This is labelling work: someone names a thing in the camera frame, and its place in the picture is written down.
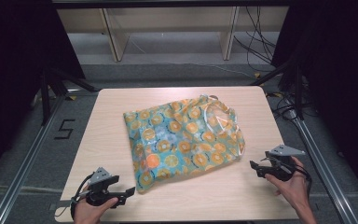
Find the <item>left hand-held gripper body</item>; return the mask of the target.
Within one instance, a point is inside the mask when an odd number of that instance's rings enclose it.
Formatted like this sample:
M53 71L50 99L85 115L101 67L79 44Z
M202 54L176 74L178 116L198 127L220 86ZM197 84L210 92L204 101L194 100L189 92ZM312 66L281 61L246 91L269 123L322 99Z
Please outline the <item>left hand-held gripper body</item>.
M99 167L91 176L88 193L86 194L87 203L93 206L99 206L112 198L108 191L107 180L110 175L103 167Z

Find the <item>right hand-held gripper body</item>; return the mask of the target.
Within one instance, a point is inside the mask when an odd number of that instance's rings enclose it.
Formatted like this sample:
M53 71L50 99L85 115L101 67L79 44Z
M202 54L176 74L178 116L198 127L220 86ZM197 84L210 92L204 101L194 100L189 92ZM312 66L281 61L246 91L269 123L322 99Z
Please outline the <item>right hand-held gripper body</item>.
M271 165L276 169L274 176L282 181L289 180L296 170L296 163L292 159L293 156L304 156L305 152L286 145L278 145L269 151L274 155L275 161L270 161Z

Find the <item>orange-print teal cloth bag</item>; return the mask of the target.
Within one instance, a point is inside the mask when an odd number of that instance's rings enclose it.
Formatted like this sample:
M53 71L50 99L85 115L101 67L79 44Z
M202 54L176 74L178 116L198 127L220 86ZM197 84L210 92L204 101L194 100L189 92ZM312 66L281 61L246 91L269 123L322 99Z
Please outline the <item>orange-print teal cloth bag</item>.
M234 109L212 95L123 114L136 189L195 175L242 157L245 141Z

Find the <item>person's right hand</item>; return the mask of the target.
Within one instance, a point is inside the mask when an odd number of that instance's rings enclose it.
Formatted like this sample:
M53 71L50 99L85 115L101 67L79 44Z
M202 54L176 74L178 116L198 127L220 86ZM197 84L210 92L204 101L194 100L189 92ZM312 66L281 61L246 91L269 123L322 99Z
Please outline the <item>person's right hand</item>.
M266 174L265 178L276 187L275 195L282 195L298 213L310 210L306 177L299 171L295 171L287 181L281 181L269 174Z

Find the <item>person's left hand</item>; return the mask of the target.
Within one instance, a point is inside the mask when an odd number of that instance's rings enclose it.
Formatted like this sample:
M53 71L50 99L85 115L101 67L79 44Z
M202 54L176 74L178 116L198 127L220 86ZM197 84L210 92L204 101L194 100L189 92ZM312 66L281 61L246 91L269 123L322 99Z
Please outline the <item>person's left hand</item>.
M81 198L76 205L74 224L100 224L102 215L117 202L118 198L112 198L102 205L93 206Z

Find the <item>black metal stand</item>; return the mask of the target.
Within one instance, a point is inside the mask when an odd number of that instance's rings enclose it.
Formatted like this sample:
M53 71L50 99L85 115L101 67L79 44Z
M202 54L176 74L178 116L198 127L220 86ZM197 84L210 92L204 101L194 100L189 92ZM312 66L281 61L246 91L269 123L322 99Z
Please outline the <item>black metal stand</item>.
M295 102L294 110L296 115L303 119L302 113L302 71L299 66L299 62L296 59L290 59L282 65L278 66L271 72L267 73L260 79L251 83L251 86L260 86L261 84L269 81L270 79L276 77L277 75L282 74L281 81L278 86L281 91L288 91L290 88L294 88L295 91Z
M69 92L63 84L65 80L69 80L70 82L76 84L78 87L86 91L100 91L100 89L91 86L86 81L81 80L77 77L73 77L68 73L63 72L61 69L54 67L45 68L40 76L40 92L42 96L43 106L43 125L48 122L51 115L48 90L52 89L57 96L65 96Z

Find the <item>black curtain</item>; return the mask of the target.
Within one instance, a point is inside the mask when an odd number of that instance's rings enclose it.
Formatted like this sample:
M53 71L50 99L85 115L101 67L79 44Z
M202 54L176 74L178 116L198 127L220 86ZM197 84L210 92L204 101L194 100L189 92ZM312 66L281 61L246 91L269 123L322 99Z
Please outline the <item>black curtain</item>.
M47 67L85 76L52 0L0 0L0 158Z
M337 148L358 178L358 0L294 0L273 64L281 65L301 37L300 64Z

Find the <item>white shelf unit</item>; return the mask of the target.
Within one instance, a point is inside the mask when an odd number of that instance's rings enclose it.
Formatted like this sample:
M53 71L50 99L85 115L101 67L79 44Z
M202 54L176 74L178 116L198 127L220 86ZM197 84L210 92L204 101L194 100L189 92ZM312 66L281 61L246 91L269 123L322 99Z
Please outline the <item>white shelf unit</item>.
M282 29L287 7L144 7L60 9L68 33L104 33L113 60L122 60L132 33L217 32L222 57L230 59L234 34L250 31L257 19L265 32Z

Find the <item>aluminium rail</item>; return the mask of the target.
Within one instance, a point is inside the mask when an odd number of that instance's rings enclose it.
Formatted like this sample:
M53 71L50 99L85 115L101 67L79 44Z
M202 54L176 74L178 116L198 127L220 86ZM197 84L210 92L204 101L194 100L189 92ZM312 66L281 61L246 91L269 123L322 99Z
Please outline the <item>aluminium rail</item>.
M309 157L312 161L314 169L324 184L330 199L335 206L338 216L342 224L358 224L358 218L351 208L350 201L345 196L344 191L339 186L337 180L323 157L320 149L316 145L309 128L305 121L300 118L295 110L290 111L290 116L294 124L299 129L300 135L303 137Z
M5 191L5 194L0 202L0 224L4 224L6 222L14 202L16 202L18 195L21 192L21 187L25 182L28 174L30 173L32 166L34 165L34 161L40 151L40 148L46 140L51 123L55 120L57 111L60 109L63 101L63 96L56 97L56 100L53 103L52 109L50 111L50 116L44 121L44 124L39 129L31 147L29 148L25 158L21 163L20 168L18 169L10 185L7 187L7 190Z

